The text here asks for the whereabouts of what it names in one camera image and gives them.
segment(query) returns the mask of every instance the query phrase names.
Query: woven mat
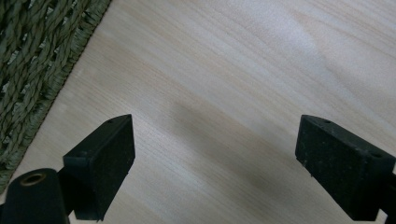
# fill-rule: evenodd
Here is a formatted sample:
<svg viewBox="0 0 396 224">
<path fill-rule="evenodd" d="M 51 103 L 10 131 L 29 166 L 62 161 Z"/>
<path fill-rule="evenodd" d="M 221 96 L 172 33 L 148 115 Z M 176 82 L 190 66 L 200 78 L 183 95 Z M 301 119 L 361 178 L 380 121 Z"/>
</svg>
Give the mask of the woven mat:
<svg viewBox="0 0 396 224">
<path fill-rule="evenodd" d="M 0 1 L 0 193 L 109 2 Z"/>
</svg>

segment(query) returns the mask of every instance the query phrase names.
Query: wooden surface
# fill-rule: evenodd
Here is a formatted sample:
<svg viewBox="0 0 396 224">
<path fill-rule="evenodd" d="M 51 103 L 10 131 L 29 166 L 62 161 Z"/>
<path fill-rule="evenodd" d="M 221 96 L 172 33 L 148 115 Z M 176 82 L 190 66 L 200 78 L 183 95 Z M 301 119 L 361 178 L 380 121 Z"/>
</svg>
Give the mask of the wooden surface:
<svg viewBox="0 0 396 224">
<path fill-rule="evenodd" d="M 392 0 L 114 0 L 16 175 L 130 113 L 104 223 L 354 223 L 295 160 L 300 116 L 396 155 L 395 71 Z"/>
</svg>

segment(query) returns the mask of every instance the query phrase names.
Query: black rubber pad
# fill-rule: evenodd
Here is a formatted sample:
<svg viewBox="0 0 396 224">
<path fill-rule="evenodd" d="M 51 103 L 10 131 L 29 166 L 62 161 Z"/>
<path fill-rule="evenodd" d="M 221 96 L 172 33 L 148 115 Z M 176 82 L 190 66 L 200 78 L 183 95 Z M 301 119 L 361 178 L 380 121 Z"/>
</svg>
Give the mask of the black rubber pad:
<svg viewBox="0 0 396 224">
<path fill-rule="evenodd" d="M 354 220 L 375 220 L 395 158 L 326 119 L 302 115 L 297 160 Z"/>
<path fill-rule="evenodd" d="M 62 176 L 75 178 L 76 217 L 98 220 L 105 213 L 134 163 L 134 130 L 131 115 L 110 119 L 64 155 Z"/>
</svg>

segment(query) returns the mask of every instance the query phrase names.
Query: light wood floor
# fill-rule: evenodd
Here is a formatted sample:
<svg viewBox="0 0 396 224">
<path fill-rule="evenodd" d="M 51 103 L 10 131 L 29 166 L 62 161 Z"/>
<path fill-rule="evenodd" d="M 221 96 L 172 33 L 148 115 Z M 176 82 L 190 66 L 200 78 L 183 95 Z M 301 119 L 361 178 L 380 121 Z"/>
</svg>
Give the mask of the light wood floor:
<svg viewBox="0 0 396 224">
<path fill-rule="evenodd" d="M 393 0 L 113 0 L 16 175 L 130 113 L 104 223 L 354 223 L 295 160 L 300 116 L 396 155 L 395 71 Z"/>
</svg>

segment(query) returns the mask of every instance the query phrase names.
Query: hole in black cylinder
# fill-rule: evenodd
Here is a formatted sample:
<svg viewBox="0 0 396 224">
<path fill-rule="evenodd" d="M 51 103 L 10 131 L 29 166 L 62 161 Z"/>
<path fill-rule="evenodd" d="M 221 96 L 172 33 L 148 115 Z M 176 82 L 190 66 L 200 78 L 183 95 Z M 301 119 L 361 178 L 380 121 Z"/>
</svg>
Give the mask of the hole in black cylinder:
<svg viewBox="0 0 396 224">
<path fill-rule="evenodd" d="M 21 181 L 21 185 L 25 186 L 25 187 L 33 186 L 35 184 L 40 183 L 45 178 L 46 178 L 45 174 L 32 174 L 32 175 L 25 177 Z"/>
</svg>

